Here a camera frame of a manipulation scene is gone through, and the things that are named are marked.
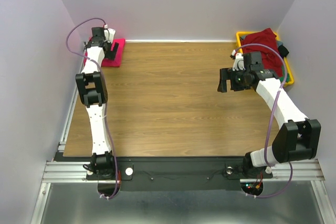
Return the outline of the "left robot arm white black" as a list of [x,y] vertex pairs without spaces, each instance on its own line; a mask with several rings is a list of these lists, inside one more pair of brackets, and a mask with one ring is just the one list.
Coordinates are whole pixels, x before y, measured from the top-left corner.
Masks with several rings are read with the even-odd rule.
[[81,103],[86,107],[92,136],[92,156],[85,169],[98,177],[113,178],[117,172],[113,144],[107,127],[108,92],[101,65],[111,52],[115,31],[107,25],[91,29],[85,46],[85,64],[75,77]]

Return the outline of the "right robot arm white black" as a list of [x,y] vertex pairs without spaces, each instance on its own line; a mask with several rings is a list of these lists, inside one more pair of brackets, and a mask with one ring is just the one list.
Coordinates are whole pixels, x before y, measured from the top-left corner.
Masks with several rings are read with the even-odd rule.
[[297,108],[275,71],[264,67],[260,52],[233,51],[231,58],[233,66],[219,71],[218,92],[227,92],[227,82],[233,91],[254,89],[270,108],[270,119],[276,120],[279,126],[271,145],[245,154],[241,165],[243,174],[253,177],[260,168],[315,158],[321,132],[319,121],[309,119]]

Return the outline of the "pink t shirt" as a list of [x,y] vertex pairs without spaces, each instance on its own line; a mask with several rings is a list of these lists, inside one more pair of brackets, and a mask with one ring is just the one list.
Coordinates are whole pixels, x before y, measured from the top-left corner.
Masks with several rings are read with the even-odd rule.
[[[90,37],[89,41],[85,45],[85,56],[88,55],[87,49],[91,48],[93,46],[101,46],[102,52],[103,52],[103,42],[104,38],[99,35],[94,35]],[[115,57],[115,60],[108,60],[107,58],[104,57],[104,52],[103,52],[103,58],[100,62],[101,67],[120,67],[121,66],[121,61],[122,61],[122,54],[123,54],[123,49],[125,45],[125,39],[116,39],[113,42],[118,42],[119,43],[119,48],[117,55]]]

